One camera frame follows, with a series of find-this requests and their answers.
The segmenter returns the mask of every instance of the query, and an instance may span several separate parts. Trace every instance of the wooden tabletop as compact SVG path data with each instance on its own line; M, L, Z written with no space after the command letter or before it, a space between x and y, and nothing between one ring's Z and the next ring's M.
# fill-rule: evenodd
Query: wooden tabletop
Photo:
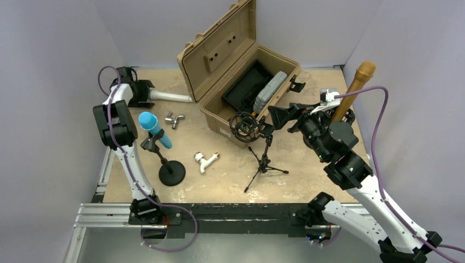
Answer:
M184 78L179 70L138 70L137 73L139 79L151 80L158 91L188 95ZM297 81L307 83L302 92L285 94L277 106L288 107L289 102L317 103L321 88L336 87L340 93L345 93L347 90L342 71L339 69L303 70ZM145 110L131 108L130 111L137 123L139 114ZM175 116L181 113L186 116L186 119L180 121L176 130L171 129L169 124L161 123L173 143L173 147L169 150L162 147L161 153L168 160L182 162L186 168L186 177L181 184L173 187L161 184L158 179L160 159L156 154L138 147L145 174L161 202L307 203L320 192L326 192L340 202L356 202L326 176L323 171L326 164L320 163L314 151L304 145L302 135L290 134L286 131L292 123L273 133L273 144L268 151L270 165L289 170L289 174L274 171L259 174L248 192L244 193L244 188L257 171L256 159L248 149L239 148L228 139L211 131L197 104L160 100L155 101L155 106L149 111L159 119L163 119L170 111L174 112ZM353 128L355 135L360 139L357 123L353 124ZM146 132L139 126L138 133L137 145L146 138ZM258 156L261 156L265 141L257 140L250 146ZM199 164L194 160L194 153L199 151L205 155L205 158L210 158L215 152L220 153L219 160L213 162L203 175L200 174ZM361 140L354 147L354 151L367 161ZM131 201L129 183L121 163L115 158L104 202L130 203Z

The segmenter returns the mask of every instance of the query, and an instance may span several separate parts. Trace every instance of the black foam insert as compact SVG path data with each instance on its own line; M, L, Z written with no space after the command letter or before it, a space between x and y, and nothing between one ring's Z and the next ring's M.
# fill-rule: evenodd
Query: black foam insert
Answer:
M223 99L236 111L253 112L258 93L273 78L273 74L256 60L244 74L223 94Z

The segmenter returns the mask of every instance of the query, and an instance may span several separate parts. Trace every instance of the pvc pipe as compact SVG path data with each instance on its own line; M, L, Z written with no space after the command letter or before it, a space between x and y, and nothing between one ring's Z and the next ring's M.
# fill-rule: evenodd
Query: pvc pipe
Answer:
M154 89L150 90L151 100L170 100L180 102L192 102L192 98L186 95L171 94L166 92L159 92Z

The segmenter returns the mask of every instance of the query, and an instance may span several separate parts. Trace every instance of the black clamp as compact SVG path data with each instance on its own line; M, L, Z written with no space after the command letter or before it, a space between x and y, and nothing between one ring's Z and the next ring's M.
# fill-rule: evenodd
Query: black clamp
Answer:
M165 130L163 129L161 129L156 135L149 133L149 136L145 138L145 140L140 144L140 147L149 152L159 154L160 148L155 144L155 142L161 139L164 136L164 134Z
M151 81L138 79L137 72L131 67L118 67L116 69L120 74L121 83L127 83L131 87L133 96L128 103L130 108L152 108L155 103L150 101L150 90L155 86ZM118 79L115 78L110 87L118 84Z
M305 84L306 84L305 82L304 83L296 82L296 77L293 77L291 79L291 87L289 88L289 91L300 93L304 89Z

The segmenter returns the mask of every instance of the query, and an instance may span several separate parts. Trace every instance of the tripod stand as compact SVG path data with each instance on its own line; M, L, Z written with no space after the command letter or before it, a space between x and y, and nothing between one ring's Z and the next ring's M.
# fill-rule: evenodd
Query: tripod stand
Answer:
M260 122L257 122L257 119L250 113L238 112L231 119L229 119L229 128L231 129L232 134L234 134L234 137L242 142L254 142L258 140L258 138L264 138L266 142L265 151L262 154L262 159L258 158L251 147L248 148L257 159L258 169L250 183L245 188L244 193L248 191L253 180L259 173L264 174L270 170L280 171L284 174L289 173L289 171L277 169L268 165L271 163L271 160L268 158L268 148L271 146L271 142L273 141L272 133L275 129L273 125L265 123L264 118L262 118Z
M250 187L250 185L252 184L253 180L255 179L255 177L257 177L257 175L259 173L266 173L270 170L276 170L276 171L281 171L283 172L284 174L288 174L289 171L286 171L286 170L281 170L281 169L277 169L277 168L274 168L274 167L271 167L269 166L268 164L271 163L271 160L268 158L268 148L271 146L271 142L273 141L273 135L271 134L265 134L264 135L265 137L265 142L266 142L266 146L265 146L265 151L263 152L262 154L262 159L258 159L258 156L255 154L255 152L252 150L252 148L249 146L248 149L249 151L252 152L252 154L255 156L255 158L257 159L257 162L258 162L258 169L257 169L257 172L255 173L255 175L252 177L252 180L250 181L250 183L247 185L247 187L245 188L244 190L244 193L246 193L248 191L248 188Z

